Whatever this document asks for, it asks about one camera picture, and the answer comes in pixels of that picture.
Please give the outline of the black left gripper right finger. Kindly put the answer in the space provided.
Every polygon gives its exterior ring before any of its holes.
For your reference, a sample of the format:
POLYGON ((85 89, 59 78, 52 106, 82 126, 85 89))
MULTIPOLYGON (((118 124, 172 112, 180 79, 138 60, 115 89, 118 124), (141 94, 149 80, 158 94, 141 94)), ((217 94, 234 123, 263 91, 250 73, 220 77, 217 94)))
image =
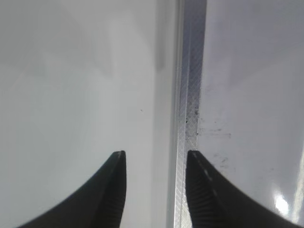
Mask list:
POLYGON ((301 228, 303 162, 278 152, 191 150, 186 198, 195 228, 301 228))

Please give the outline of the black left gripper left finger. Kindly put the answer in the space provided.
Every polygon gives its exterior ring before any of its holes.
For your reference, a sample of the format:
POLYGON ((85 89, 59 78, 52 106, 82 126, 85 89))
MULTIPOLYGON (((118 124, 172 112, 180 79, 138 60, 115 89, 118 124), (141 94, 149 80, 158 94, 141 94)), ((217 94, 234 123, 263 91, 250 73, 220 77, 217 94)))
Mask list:
POLYGON ((113 152, 84 185, 23 227, 118 228, 124 211, 126 187, 126 153, 113 152))

